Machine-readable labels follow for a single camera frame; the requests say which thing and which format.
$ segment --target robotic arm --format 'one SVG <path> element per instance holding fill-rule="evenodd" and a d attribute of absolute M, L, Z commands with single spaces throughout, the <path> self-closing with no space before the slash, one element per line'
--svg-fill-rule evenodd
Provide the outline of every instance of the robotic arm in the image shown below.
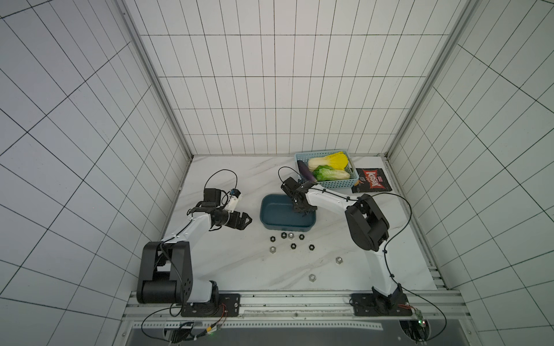
<path fill-rule="evenodd" d="M 203 303 L 208 312 L 218 309 L 217 284 L 193 279 L 191 248 L 213 227 L 243 230 L 252 222 L 247 213 L 234 211 L 242 198 L 240 191 L 232 189 L 229 194 L 227 202 L 220 205 L 222 191 L 204 189 L 204 200 L 188 211 L 188 220 L 181 230 L 145 245 L 137 284 L 140 303 L 190 302 Z"/>
<path fill-rule="evenodd" d="M 298 213 L 322 207 L 337 214 L 345 214 L 350 237 L 358 247 L 365 250 L 374 281 L 372 291 L 375 303 L 381 311 L 391 309 L 402 297 L 402 286 L 392 280 L 384 259 L 389 223 L 373 197 L 368 194 L 359 198 L 351 197 L 329 191 L 314 182 L 300 184 L 292 178 L 286 179 L 281 189 L 291 198 L 293 209 Z"/>
<path fill-rule="evenodd" d="M 351 197 L 326 190 L 315 182 L 300 184 L 292 178 L 285 180 L 281 189 L 291 198 L 294 211 L 298 213 L 307 213 L 317 207 L 344 213 L 350 237 L 358 247 L 366 250 L 374 281 L 373 303 L 379 311 L 390 311 L 398 302 L 406 301 L 402 286 L 392 280 L 384 259 L 389 223 L 370 195 Z M 217 284 L 193 278 L 191 248 L 202 235 L 214 230 L 213 227 L 243 230 L 252 222 L 247 213 L 241 215 L 234 211 L 242 198 L 240 191 L 232 189 L 229 195 L 227 202 L 221 205 L 222 191 L 205 188 L 204 200 L 188 211 L 189 217 L 182 229 L 145 245 L 137 284 L 140 303 L 183 305 L 188 302 L 195 303 L 194 309 L 205 314 L 218 310 Z"/>

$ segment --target black snack package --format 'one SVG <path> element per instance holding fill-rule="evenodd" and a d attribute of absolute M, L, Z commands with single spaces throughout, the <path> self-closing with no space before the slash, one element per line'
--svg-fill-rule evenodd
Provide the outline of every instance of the black snack package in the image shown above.
<path fill-rule="evenodd" d="M 392 191 L 382 168 L 356 168 L 360 180 L 352 187 L 352 192 Z"/>

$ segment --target dark teal tray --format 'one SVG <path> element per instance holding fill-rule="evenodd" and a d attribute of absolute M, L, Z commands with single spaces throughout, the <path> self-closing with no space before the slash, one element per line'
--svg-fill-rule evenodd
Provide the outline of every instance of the dark teal tray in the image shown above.
<path fill-rule="evenodd" d="M 270 194 L 261 201 L 260 221 L 267 229 L 307 232 L 315 224 L 315 211 L 295 213 L 287 195 Z"/>

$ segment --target white tiled wall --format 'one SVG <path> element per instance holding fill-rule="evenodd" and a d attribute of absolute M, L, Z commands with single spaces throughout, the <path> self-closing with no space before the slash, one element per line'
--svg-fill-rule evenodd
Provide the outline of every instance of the white tiled wall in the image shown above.
<path fill-rule="evenodd" d="M 194 153 L 383 153 L 465 1 L 125 0 Z"/>
<path fill-rule="evenodd" d="M 1 343 L 111 345 L 184 148 L 111 0 L 0 16 Z"/>
<path fill-rule="evenodd" d="M 554 338 L 553 7 L 484 0 L 391 156 L 484 346 Z"/>

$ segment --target blue plastic basket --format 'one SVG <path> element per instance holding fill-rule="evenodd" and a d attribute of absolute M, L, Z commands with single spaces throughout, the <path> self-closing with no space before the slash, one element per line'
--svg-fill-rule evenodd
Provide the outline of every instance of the blue plastic basket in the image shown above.
<path fill-rule="evenodd" d="M 354 164 L 352 163 L 352 159 L 350 158 L 350 155 L 348 155 L 346 150 L 336 149 L 336 150 L 325 150 L 325 151 L 312 151 L 308 153 L 297 153 L 297 154 L 294 154 L 294 160 L 296 161 L 300 160 L 304 162 L 307 166 L 308 160 L 311 159 L 312 157 L 323 157 L 330 154 L 338 153 L 339 151 L 342 151 L 348 158 L 348 165 L 346 166 L 345 171 L 350 173 L 350 179 L 330 180 L 328 182 L 317 182 L 317 183 L 327 189 L 351 188 L 354 186 L 354 184 L 356 184 L 360 176 L 358 175 L 358 171 L 356 171 L 356 167 L 354 167 Z"/>

